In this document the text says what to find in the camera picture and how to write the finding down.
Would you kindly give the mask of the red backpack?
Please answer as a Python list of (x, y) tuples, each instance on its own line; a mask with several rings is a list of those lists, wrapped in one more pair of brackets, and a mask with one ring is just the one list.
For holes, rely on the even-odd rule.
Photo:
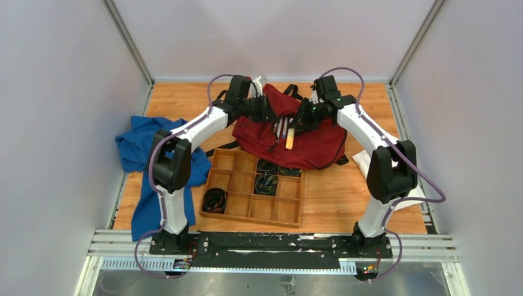
[(323, 122), (318, 130), (305, 131), (300, 126), (299, 108), (305, 99), (297, 93), (297, 85), (290, 84), (281, 92), (272, 84), (263, 87), (268, 97), (269, 106), (274, 110), (278, 120), (289, 118), (289, 128), (295, 128), (294, 146), (286, 149), (286, 138), (276, 138), (274, 123), (269, 121), (254, 122), (250, 118), (240, 117), (234, 125), (233, 142), (220, 146), (221, 149), (240, 147), (258, 158), (275, 163), (281, 167), (302, 170), (323, 170), (331, 165), (345, 165), (345, 142), (348, 132), (336, 124)]

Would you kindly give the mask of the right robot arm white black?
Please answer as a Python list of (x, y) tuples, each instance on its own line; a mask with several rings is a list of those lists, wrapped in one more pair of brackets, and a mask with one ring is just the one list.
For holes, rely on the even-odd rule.
[(382, 242), (395, 202), (418, 185), (414, 169), (416, 148), (411, 141), (400, 141), (381, 128), (363, 110), (358, 97), (341, 95), (332, 75), (322, 75), (311, 88), (319, 102), (302, 101), (299, 125), (311, 130), (330, 119), (350, 133), (370, 155), (366, 184), (371, 198), (352, 234), (354, 253), (365, 258)]

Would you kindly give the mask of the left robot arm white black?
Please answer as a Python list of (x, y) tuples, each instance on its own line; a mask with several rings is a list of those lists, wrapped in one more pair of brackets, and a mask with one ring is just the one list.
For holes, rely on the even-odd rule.
[(169, 131), (156, 132), (148, 159), (147, 175), (160, 205), (160, 228), (155, 233), (175, 255), (189, 247), (184, 190), (191, 176), (192, 153), (205, 140), (240, 117), (269, 119), (265, 76), (229, 75), (223, 97), (208, 98), (208, 107), (193, 120)]

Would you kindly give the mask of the white marker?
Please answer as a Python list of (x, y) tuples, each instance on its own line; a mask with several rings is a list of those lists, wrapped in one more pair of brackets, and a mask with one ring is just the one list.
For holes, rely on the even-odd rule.
[(280, 118), (276, 125), (276, 138), (279, 139), (282, 133), (282, 126), (284, 123), (284, 118)]

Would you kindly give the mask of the blue capped marker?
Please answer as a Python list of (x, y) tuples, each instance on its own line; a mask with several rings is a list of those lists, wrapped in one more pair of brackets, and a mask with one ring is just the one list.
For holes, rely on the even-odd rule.
[(288, 130), (288, 122), (289, 122), (289, 119), (287, 117), (285, 117), (283, 119), (283, 124), (282, 124), (282, 138), (286, 138), (287, 136), (287, 130)]

